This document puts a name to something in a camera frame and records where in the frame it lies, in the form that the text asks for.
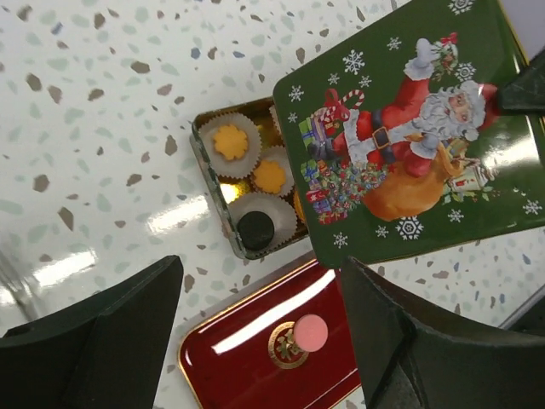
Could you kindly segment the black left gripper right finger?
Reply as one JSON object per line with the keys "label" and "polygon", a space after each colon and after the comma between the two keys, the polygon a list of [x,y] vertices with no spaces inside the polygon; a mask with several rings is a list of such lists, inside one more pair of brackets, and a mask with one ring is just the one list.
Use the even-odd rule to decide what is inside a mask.
{"label": "black left gripper right finger", "polygon": [[353,257],[339,273],[369,408],[542,408],[544,290],[500,326],[399,287]]}

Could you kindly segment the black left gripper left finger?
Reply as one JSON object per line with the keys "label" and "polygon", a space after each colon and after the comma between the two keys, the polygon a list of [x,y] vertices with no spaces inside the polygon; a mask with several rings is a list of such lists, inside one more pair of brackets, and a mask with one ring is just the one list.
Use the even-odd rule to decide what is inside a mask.
{"label": "black left gripper left finger", "polygon": [[151,408],[184,269],[166,256],[1,338],[3,408]]}

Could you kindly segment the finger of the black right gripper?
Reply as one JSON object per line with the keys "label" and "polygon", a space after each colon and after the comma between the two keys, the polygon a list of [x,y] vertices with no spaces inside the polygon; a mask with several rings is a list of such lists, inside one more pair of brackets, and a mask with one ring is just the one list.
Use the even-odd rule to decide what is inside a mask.
{"label": "finger of the black right gripper", "polygon": [[544,114],[544,59],[541,50],[513,80],[497,91],[497,105],[502,113]]}

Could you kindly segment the green tin lid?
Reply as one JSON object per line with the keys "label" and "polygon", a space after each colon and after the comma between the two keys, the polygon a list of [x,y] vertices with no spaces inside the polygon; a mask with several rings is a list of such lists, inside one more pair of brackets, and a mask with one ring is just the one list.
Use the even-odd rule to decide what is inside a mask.
{"label": "green tin lid", "polygon": [[544,224],[544,120],[498,1],[411,1],[272,93],[318,260],[378,263]]}

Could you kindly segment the black sandwich cookie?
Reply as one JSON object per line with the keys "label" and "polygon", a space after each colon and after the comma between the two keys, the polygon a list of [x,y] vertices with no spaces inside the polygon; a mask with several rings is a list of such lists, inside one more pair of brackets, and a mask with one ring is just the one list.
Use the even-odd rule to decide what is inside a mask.
{"label": "black sandwich cookie", "polygon": [[237,223],[238,234],[246,249],[261,251],[273,240],[273,220],[264,212],[253,210],[244,214]]}

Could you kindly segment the tan round biscuit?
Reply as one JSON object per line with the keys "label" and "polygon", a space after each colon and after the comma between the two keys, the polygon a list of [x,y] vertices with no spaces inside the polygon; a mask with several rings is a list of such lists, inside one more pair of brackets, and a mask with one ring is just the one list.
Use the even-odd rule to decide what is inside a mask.
{"label": "tan round biscuit", "polygon": [[293,192],[293,205],[294,205],[295,213],[296,213],[299,221],[302,224],[306,225],[307,224],[306,218],[305,218],[305,215],[304,215],[304,211],[302,209],[299,193],[297,192],[296,189]]}

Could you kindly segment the orange leaf cookie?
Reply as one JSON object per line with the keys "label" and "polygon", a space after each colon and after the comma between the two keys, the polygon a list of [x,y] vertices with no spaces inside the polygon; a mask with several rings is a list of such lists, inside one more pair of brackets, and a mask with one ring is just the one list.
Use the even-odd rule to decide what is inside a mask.
{"label": "orange leaf cookie", "polygon": [[284,169],[275,160],[262,160],[253,171],[254,184],[265,193],[278,194],[286,182]]}

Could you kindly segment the orange wedge cookie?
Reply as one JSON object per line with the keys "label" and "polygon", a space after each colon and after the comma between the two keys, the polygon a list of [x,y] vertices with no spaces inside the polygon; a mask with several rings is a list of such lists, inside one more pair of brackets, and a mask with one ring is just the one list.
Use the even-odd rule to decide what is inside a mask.
{"label": "orange wedge cookie", "polygon": [[247,134],[233,124],[220,126],[212,141],[214,150],[227,161],[242,159],[248,151]]}

